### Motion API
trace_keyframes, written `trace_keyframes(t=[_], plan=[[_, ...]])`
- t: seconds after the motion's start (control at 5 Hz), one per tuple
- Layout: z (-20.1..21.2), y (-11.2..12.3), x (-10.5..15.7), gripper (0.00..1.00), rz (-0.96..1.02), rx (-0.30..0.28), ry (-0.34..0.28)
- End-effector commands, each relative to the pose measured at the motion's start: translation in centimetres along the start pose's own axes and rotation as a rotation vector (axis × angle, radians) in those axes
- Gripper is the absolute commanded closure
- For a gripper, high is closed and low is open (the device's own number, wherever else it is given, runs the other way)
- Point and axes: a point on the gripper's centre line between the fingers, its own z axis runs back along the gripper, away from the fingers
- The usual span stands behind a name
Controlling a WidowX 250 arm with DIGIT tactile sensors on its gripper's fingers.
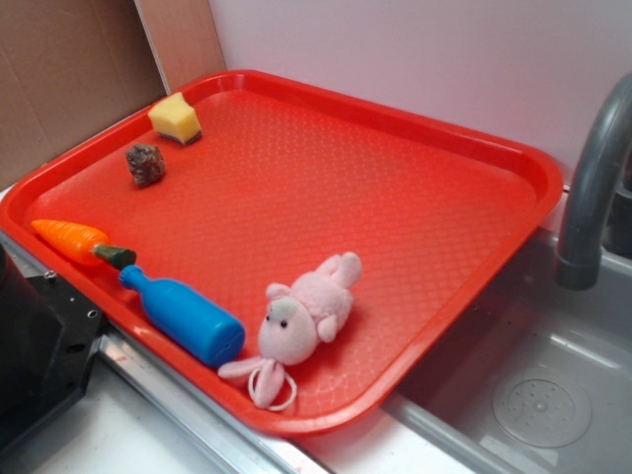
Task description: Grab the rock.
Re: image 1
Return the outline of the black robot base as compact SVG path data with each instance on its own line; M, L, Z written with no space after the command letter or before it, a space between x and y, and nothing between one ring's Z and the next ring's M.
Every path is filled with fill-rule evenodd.
M103 311L62 276L24 276L1 250L1 454L84 395Z

